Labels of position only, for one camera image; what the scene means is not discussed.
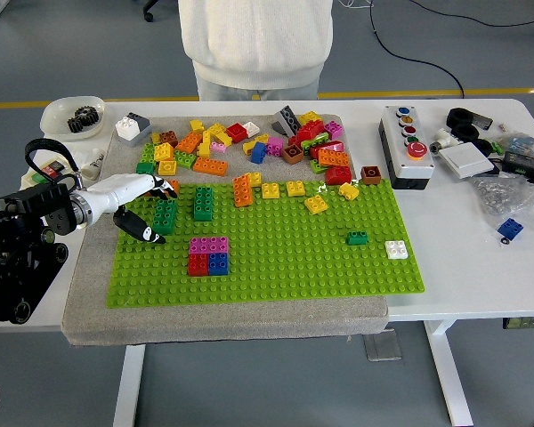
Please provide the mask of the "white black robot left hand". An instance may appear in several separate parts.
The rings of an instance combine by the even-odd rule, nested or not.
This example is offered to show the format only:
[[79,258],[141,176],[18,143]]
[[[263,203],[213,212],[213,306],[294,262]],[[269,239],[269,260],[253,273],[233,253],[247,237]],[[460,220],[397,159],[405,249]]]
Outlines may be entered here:
[[114,174],[99,181],[87,190],[75,190],[72,195],[75,214],[79,226],[95,224],[103,214],[113,214],[113,222],[131,237],[140,241],[164,244],[165,238],[153,230],[136,213],[128,211],[125,205],[149,192],[167,200],[177,198],[173,186],[166,180],[151,174]]

